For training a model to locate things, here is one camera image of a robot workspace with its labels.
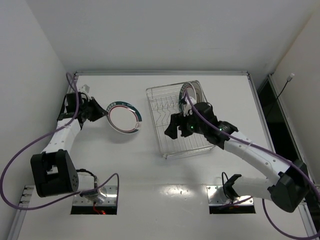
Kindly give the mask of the metal wire dish rack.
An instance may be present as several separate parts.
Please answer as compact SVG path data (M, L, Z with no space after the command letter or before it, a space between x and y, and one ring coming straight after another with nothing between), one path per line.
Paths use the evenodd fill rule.
M146 97L152 119L156 141L160 154L168 157L182 157L200 154L210 151L214 145L209 143L202 135L193 134L188 137L177 136L171 139L165 135L165 130L170 124L172 114L179 110L179 93L182 85L186 82L167 84L146 89Z

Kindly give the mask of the blue floral green plate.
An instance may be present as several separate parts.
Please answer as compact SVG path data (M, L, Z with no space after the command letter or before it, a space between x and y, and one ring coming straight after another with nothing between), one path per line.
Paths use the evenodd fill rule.
M203 95L203 89L201 87L201 85L199 86L199 97L198 97L199 102L203 102L204 101L204 95Z

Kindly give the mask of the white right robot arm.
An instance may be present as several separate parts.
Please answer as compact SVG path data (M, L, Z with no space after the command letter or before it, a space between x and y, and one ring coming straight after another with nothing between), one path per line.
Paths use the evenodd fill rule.
M216 191L216 203L231 205L242 196L272 201L281 210L292 213L310 191L303 177L307 166L300 160L284 161L255 147L238 128L218 120L207 102L188 106L185 112L174 113L164 134L175 140L178 136L200 134L214 146L247 162L264 178L248 178L234 174Z

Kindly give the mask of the white plate with grey rim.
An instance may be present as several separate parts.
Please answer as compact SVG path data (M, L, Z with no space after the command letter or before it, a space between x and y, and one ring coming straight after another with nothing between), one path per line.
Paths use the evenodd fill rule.
M199 84L198 81L190 81L189 83L190 83L190 84L193 86L193 88L194 88L194 90L191 92L190 96L191 96L193 99L195 99L197 103L199 103L199 86L200 86L200 84Z

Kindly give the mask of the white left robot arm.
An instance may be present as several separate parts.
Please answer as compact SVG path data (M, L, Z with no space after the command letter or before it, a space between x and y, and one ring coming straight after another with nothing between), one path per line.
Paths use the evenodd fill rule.
M37 194L41 198L74 193L79 188L79 178L71 160L70 151L86 121L95 122L107 115L94 97L84 92L65 95L57 118L57 132L39 154L30 159Z

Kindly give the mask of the green rimmed plate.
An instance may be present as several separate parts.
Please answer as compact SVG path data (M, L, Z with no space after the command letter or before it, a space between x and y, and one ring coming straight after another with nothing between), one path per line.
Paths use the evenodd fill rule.
M184 111L184 107L187 104L187 101L185 100L186 93L188 93L191 99L197 100L194 86L190 82L185 82L179 91L178 107L180 112Z
M136 134L142 127L140 112L128 102L114 101L108 105L106 112L110 126L121 134Z

